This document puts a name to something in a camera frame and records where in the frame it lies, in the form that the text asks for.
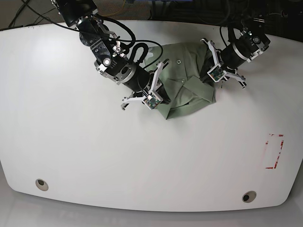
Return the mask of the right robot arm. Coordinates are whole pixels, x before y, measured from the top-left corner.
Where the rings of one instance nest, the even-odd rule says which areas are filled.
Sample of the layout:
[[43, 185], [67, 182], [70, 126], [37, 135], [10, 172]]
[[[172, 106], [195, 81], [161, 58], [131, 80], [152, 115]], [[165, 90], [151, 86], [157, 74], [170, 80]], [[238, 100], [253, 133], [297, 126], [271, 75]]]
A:
[[168, 61], [156, 58], [150, 71], [140, 66], [149, 52], [146, 41], [137, 41], [127, 26], [99, 15], [92, 0], [53, 0], [52, 4], [68, 28], [74, 27], [81, 42], [91, 49], [98, 73], [132, 91], [123, 98], [122, 109], [131, 102], [141, 102], [150, 110], [171, 102], [159, 78]]

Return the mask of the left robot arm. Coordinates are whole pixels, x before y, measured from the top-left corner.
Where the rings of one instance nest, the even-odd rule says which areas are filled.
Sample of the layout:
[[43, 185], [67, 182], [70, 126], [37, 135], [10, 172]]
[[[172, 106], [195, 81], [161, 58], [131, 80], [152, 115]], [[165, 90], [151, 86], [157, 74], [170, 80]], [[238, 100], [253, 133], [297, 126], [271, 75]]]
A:
[[238, 68], [262, 55], [270, 44], [264, 32], [264, 7], [259, 0], [248, 3], [240, 15], [228, 17], [220, 24], [219, 31], [223, 41], [222, 27], [227, 26], [228, 29], [229, 44], [224, 41], [224, 49], [216, 48], [211, 40], [201, 39], [210, 51], [200, 73], [203, 82], [212, 80], [218, 83], [235, 79], [242, 88], [247, 86], [245, 77], [238, 74]]

